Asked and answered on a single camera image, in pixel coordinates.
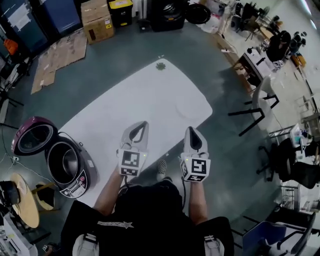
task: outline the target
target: forearm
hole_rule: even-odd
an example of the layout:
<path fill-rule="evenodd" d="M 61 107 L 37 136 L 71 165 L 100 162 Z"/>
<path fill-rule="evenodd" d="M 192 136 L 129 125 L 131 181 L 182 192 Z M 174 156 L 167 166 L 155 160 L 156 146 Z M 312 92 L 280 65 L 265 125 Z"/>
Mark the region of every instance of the forearm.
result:
<path fill-rule="evenodd" d="M 191 182 L 189 199 L 189 217 L 198 225 L 208 220 L 205 189 L 202 182 Z"/>
<path fill-rule="evenodd" d="M 119 174 L 117 166 L 102 189 L 93 208 L 104 216 L 110 215 L 115 207 L 123 179 L 124 177 Z"/>

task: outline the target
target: green floor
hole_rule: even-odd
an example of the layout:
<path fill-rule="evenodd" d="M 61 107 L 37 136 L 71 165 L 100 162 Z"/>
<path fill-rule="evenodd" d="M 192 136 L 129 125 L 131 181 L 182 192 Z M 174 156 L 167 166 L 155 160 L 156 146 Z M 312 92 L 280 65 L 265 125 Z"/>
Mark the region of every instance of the green floor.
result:
<path fill-rule="evenodd" d="M 226 216 L 236 221 L 245 211 L 249 216 L 248 209 L 253 209 L 254 217 L 263 220 L 274 206 L 273 198 L 278 189 L 275 181 L 266 182 L 263 174 L 256 174 L 266 161 L 258 147 L 269 142 L 258 127 L 238 136 L 253 119 L 251 115 L 229 117 L 227 113 L 244 110 L 243 102 L 249 100 L 249 96 L 223 53 L 214 47 L 212 37 L 195 25 L 187 23 L 182 30 L 158 33 L 140 33 L 136 24 L 118 29 L 113 38 L 88 45 L 85 59 L 59 69 L 54 84 L 30 95 L 37 67 L 35 60 L 31 76 L 24 77 L 10 91 L 11 97 L 25 106 L 10 107 L 6 123 L 19 126 L 31 116 L 42 116 L 61 128 L 98 96 L 162 55 L 193 81 L 213 109 L 212 116 L 199 127 L 208 141 L 211 158 L 210 176 L 204 182 L 210 218 Z M 8 149 L 14 133 L 10 128 L 3 128 Z M 180 142 L 165 158 L 170 176 L 179 175 L 177 156 L 181 150 Z M 49 178 L 43 153 L 22 157 L 21 162 Z M 10 166 L 8 158 L 0 165 L 4 179 L 15 171 L 21 173 L 31 187 L 41 180 L 20 165 L 7 171 Z M 152 183 L 154 177 L 154 171 L 149 171 L 141 180 Z M 52 232 L 46 241 L 59 241 L 72 201 L 59 197 L 58 203 L 62 209 L 60 213 L 48 213 L 40 218 L 40 225 Z"/>

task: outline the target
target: small green object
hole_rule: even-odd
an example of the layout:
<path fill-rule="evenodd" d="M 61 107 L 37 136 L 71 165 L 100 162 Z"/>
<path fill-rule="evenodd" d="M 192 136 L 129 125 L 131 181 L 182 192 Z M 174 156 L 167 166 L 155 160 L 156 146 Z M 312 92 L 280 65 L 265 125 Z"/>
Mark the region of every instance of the small green object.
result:
<path fill-rule="evenodd" d="M 158 62 L 158 63 L 156 64 L 156 68 L 157 68 L 158 70 L 164 70 L 164 69 L 166 69 L 166 65 L 165 65 L 163 62 Z"/>

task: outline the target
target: open lid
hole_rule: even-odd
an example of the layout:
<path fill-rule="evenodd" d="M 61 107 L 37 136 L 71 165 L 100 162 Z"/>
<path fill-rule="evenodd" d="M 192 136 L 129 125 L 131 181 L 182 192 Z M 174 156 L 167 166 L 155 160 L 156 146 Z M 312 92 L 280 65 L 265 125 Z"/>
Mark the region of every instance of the open lid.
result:
<path fill-rule="evenodd" d="M 211 11 L 200 3 L 190 4 L 185 11 L 185 19 L 192 24 L 204 24 L 211 18 Z"/>
<path fill-rule="evenodd" d="M 35 155 L 50 147 L 57 135 L 58 129 L 48 119 L 31 117 L 16 132 L 11 151 L 17 156 Z"/>

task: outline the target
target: black bin with yellow lid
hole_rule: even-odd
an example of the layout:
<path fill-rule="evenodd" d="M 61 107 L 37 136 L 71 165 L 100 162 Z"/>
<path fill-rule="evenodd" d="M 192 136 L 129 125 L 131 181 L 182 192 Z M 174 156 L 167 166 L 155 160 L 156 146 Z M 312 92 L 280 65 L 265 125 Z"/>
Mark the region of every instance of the black bin with yellow lid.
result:
<path fill-rule="evenodd" d="M 132 24 L 131 0 L 115 0 L 109 2 L 112 23 L 115 27 Z"/>

